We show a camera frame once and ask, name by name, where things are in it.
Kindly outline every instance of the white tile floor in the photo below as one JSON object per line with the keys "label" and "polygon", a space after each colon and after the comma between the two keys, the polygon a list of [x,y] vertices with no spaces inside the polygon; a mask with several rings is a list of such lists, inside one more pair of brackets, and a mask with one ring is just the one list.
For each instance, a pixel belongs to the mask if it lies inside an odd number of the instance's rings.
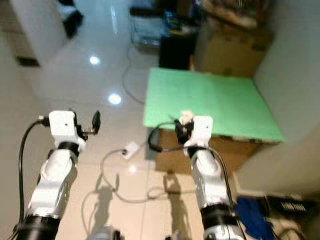
{"label": "white tile floor", "polygon": [[[186,239],[203,236],[201,216],[194,193],[147,203],[120,201],[106,187],[100,176],[100,161],[111,150],[123,148],[130,141],[142,144],[147,137],[143,127],[143,106],[128,97],[121,77],[128,60],[130,44],[128,7],[130,0],[76,0],[84,14],[78,34],[42,68],[22,68],[44,112],[73,108],[83,126],[91,124],[95,110],[101,112],[101,129],[87,141],[79,157],[78,176],[57,235],[58,240],[86,239],[88,231],[104,224],[121,230],[126,239],[164,240],[180,229]],[[158,65],[156,54],[129,50],[132,68],[126,76],[127,87],[144,100],[149,68]],[[90,57],[100,59],[92,65]],[[117,93],[121,104],[112,106],[108,96]],[[104,170],[111,183],[119,175],[119,193],[126,198],[145,198],[152,187],[164,187],[168,176],[155,172],[154,162],[146,160],[143,147],[129,162],[114,154]],[[179,175],[168,180],[173,189],[195,188],[191,176]]]}

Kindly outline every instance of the blue cloth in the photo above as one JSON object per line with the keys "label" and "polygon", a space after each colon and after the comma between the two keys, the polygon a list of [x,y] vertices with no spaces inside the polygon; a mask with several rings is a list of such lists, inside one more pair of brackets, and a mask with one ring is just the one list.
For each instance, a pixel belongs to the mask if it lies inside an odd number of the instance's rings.
{"label": "blue cloth", "polygon": [[235,206],[241,222],[245,225],[245,232],[257,240],[274,240],[272,233],[273,224],[265,221],[255,199],[240,197]]}

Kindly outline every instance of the electrical outlet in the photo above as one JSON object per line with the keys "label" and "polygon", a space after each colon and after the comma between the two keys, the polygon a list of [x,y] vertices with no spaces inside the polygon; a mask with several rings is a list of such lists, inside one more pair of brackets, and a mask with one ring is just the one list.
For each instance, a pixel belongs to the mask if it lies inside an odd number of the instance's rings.
{"label": "electrical outlet", "polygon": [[129,160],[139,151],[140,147],[140,145],[136,144],[134,141],[131,141],[124,147],[126,154],[122,154],[122,157],[126,160]]}

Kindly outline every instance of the clutter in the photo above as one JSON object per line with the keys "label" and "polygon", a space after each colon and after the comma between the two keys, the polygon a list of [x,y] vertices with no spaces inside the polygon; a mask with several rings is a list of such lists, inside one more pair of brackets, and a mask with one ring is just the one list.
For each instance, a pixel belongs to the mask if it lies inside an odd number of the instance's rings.
{"label": "clutter", "polygon": [[159,67],[188,70],[195,52],[199,26],[189,18],[180,18],[166,11],[163,17],[163,36],[160,44]]}
{"label": "clutter", "polygon": [[245,232],[255,239],[274,240],[273,224],[265,221],[259,210],[256,199],[240,197],[237,199],[235,211],[245,225]]}
{"label": "clutter", "polygon": [[194,53],[199,72],[251,78],[272,42],[266,28],[247,31],[208,17],[201,24]]}
{"label": "clutter", "polygon": [[265,196],[260,205],[261,212],[266,217],[302,221],[314,211],[318,203],[288,196]]}
{"label": "clutter", "polygon": [[201,0],[201,3],[209,15],[246,29],[264,23],[270,8],[269,0]]}

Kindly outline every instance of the green table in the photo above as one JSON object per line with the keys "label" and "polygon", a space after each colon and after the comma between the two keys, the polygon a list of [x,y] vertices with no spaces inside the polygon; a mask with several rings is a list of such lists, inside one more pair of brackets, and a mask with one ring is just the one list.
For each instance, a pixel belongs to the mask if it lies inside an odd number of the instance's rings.
{"label": "green table", "polygon": [[[152,68],[143,124],[155,127],[190,110],[213,117],[214,135],[278,143],[283,135],[252,80]],[[173,129],[173,125],[163,126]]]}

